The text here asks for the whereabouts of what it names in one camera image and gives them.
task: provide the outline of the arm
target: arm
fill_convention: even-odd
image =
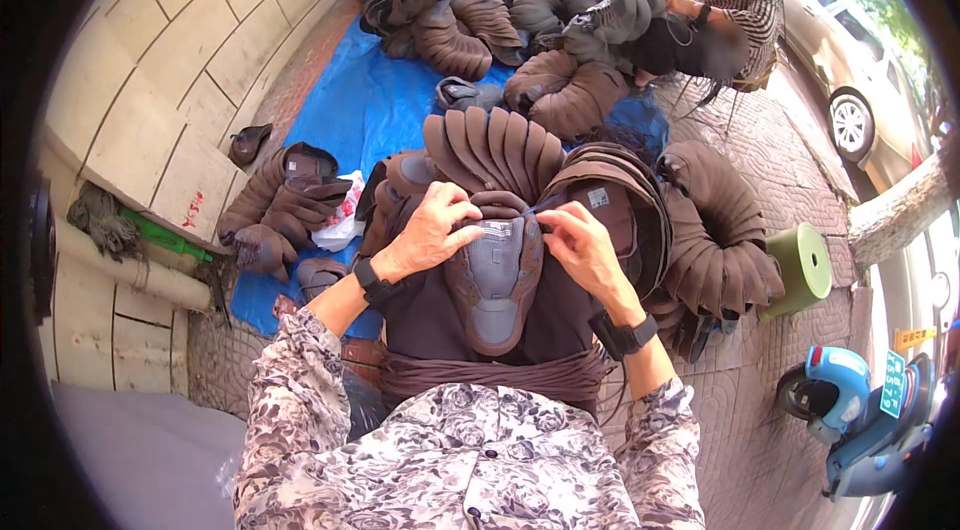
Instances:
[[[579,202],[536,218],[552,228],[543,236],[550,253],[585,290],[600,299],[617,325],[646,319],[637,293],[624,275],[606,227]],[[690,410],[693,390],[677,377],[656,336],[626,357],[627,381],[635,402],[627,420],[627,442],[617,462],[640,522],[658,527],[702,528],[695,462],[700,426]]]
[[[746,9],[714,8],[708,19],[718,19],[718,16],[733,21],[743,29],[752,52],[777,39],[784,19],[784,0],[750,0]]]
[[[450,233],[464,218],[480,219],[467,193],[453,184],[431,184],[406,228],[370,265],[395,283],[430,269],[482,234],[475,226]],[[367,303],[353,274],[294,316],[280,320],[276,340],[253,362],[246,444],[233,493],[237,525],[247,511],[277,498],[286,465],[346,443],[350,404],[344,392],[340,338]]]

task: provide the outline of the pipe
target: pipe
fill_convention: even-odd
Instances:
[[[117,263],[100,254],[90,236],[66,220],[57,217],[54,224],[57,250],[130,284],[135,290],[165,298],[176,306],[194,311],[210,308],[212,298],[207,284],[149,260],[124,259]]]

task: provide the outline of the tree trunk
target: tree trunk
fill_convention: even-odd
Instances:
[[[935,154],[890,190],[849,212],[849,249],[860,272],[906,248],[950,206],[953,197]]]

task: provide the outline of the scooter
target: scooter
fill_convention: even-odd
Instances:
[[[898,491],[923,455],[942,397],[925,353],[905,365],[890,351],[884,384],[870,390],[870,369],[856,353],[811,346],[806,361],[790,368],[776,386],[776,401],[806,421],[830,447],[822,495],[875,496]]]

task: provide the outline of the blue tarp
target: blue tarp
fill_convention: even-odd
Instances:
[[[284,145],[304,141],[332,153],[340,172],[361,170],[370,175],[384,157],[404,149],[424,147],[422,129],[430,113],[442,113],[434,88],[443,77],[423,61],[394,60],[379,49],[380,38],[360,32],[357,22],[346,31],[330,64],[307,96]],[[480,83],[503,88],[512,68],[495,64]],[[646,134],[647,147],[654,154],[666,145],[667,124],[656,109],[652,95],[627,98],[616,104],[608,121],[635,128]],[[349,263],[360,239],[344,250],[304,250],[300,259],[332,257]],[[230,309],[238,320],[272,336],[278,321],[272,315],[278,293],[296,300],[300,286],[293,279],[284,286],[270,276],[241,272]],[[367,311],[346,332],[356,338],[379,336],[382,320]]]

